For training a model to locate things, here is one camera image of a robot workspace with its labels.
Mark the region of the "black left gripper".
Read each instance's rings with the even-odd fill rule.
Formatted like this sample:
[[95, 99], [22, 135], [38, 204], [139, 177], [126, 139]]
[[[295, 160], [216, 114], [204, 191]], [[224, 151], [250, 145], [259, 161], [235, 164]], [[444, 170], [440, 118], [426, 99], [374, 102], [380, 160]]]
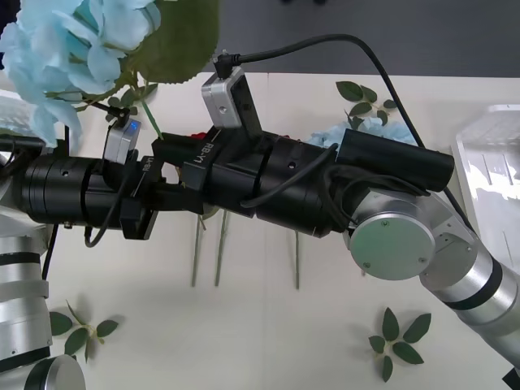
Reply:
[[84, 221], [93, 228], [104, 223], [127, 240], [145, 241], [157, 218], [152, 210], [152, 186], [161, 180], [163, 164], [154, 156], [131, 153], [124, 164], [100, 158], [88, 160], [84, 179]]

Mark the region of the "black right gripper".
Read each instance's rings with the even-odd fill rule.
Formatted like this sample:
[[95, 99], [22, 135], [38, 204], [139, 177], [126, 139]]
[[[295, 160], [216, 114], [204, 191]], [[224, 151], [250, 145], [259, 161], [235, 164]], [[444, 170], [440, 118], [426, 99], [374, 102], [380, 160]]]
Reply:
[[242, 201], [254, 196], [265, 149], [253, 145], [239, 129], [212, 128], [206, 135], [163, 135], [152, 143], [154, 157], [169, 164], [183, 164], [180, 184], [157, 183], [154, 209], [195, 211], [193, 190], [201, 199], [238, 215], [253, 217]]

